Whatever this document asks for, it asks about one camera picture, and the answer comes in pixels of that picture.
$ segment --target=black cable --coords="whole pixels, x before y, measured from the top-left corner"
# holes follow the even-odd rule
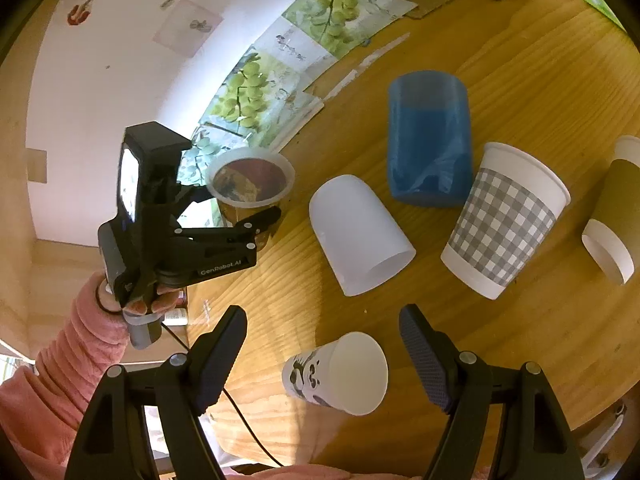
[[[171,330],[167,325],[165,325],[164,323],[161,323],[162,327],[171,335],[171,337],[173,337],[178,343],[180,343],[180,345],[188,352],[189,351],[189,347],[185,344],[185,342],[180,339],[173,330]],[[262,443],[260,442],[260,439],[258,439],[258,437],[256,436],[256,434],[254,433],[254,430],[251,429],[251,426],[249,426],[249,423],[246,421],[246,419],[244,418],[244,415],[242,414],[242,412],[240,411],[240,408],[238,408],[238,405],[236,404],[236,402],[233,400],[233,398],[231,397],[231,395],[229,394],[229,392],[226,390],[226,388],[222,388],[223,393],[226,395],[226,398],[229,399],[229,402],[231,402],[231,405],[234,407],[234,409],[236,410],[236,413],[238,414],[238,416],[240,417],[240,420],[242,420],[242,423],[244,424],[244,426],[247,428],[247,430],[249,431],[249,433],[251,434],[251,436],[254,438],[255,443],[260,446],[260,449],[263,450],[265,452],[265,454],[271,458],[271,460],[273,460],[277,465],[279,465],[280,467],[283,467],[283,465],[276,460],[276,458],[269,453],[269,451],[267,451],[267,448],[265,448]]]

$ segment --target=cup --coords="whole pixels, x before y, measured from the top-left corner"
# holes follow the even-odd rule
[[[337,341],[289,359],[282,384],[291,397],[330,406],[350,415],[367,415],[385,397],[385,354],[370,335],[349,332]]]
[[[207,188],[218,200],[227,227],[260,211],[277,206],[296,178],[290,162],[264,148],[236,148],[213,159],[207,169]],[[261,250],[275,226],[255,237]]]
[[[614,159],[582,243],[605,275],[623,285],[640,262],[640,139],[616,141]]]
[[[464,84],[451,74],[425,70],[399,77],[388,94],[391,195],[423,207],[462,206],[474,177]]]
[[[311,227],[345,296],[386,282],[415,249],[372,189],[353,175],[332,178],[309,203]]]
[[[495,300],[570,201],[569,190],[542,162],[513,146],[488,142],[442,262],[473,290]]]

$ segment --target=gingham pattern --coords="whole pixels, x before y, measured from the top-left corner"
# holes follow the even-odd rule
[[[506,286],[555,222],[532,192],[497,171],[480,168],[449,245],[490,280]]]

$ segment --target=screen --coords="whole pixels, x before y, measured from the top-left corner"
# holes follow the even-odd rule
[[[140,164],[129,148],[122,151],[120,162],[120,200],[129,213],[132,222],[136,221],[136,198],[138,196],[138,176]]]

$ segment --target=finger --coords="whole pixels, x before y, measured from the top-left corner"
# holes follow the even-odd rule
[[[129,314],[133,314],[134,316],[144,316],[146,314],[146,304],[142,300],[132,301],[131,303],[127,303],[127,306],[124,308]]]
[[[158,285],[158,289],[156,290],[156,292],[160,296],[162,294],[166,294],[168,292],[174,292],[176,290],[180,291],[179,288],[171,288],[170,286],[167,286],[167,285]]]
[[[167,294],[163,294],[153,302],[153,304],[151,305],[151,310],[156,314],[162,314],[167,310],[171,310],[173,307],[175,307],[179,296],[180,292],[177,290],[168,292]]]

